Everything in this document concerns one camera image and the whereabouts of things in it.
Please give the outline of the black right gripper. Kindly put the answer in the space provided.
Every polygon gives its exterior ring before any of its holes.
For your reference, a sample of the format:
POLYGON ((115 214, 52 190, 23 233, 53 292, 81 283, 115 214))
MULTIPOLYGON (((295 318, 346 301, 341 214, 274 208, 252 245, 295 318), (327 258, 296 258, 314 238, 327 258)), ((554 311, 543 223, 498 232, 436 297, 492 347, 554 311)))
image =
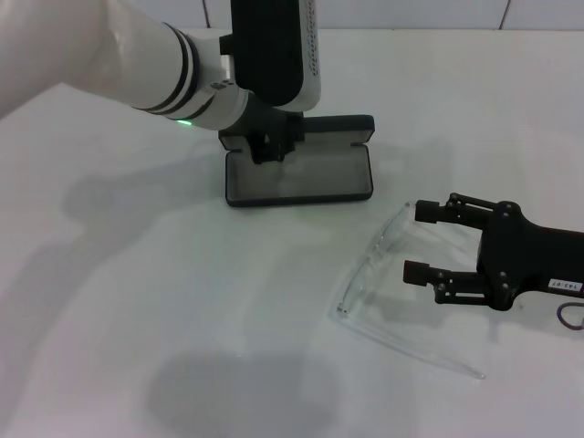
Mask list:
POLYGON ((444 205, 418 200, 414 220, 484 228, 478 273, 457 272, 406 260, 403 282, 432 286, 436 304, 489 306, 508 311, 525 292, 583 298, 583 233, 526 219, 518 204, 451 193, 444 205))

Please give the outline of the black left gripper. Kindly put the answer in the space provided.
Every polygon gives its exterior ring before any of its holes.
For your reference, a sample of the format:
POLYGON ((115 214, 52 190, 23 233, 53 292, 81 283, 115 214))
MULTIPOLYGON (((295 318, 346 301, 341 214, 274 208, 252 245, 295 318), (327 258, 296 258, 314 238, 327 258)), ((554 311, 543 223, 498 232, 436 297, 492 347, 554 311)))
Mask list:
POLYGON ((305 136, 284 133, 276 140, 272 140, 266 133, 280 132, 290 120, 303 117, 303 112, 274 108, 257 95, 250 93, 247 95, 247 103, 241 117, 235 122, 235 133, 247 135, 247 144, 254 164, 281 162, 289 153, 296 150, 298 143, 305 141, 305 136))

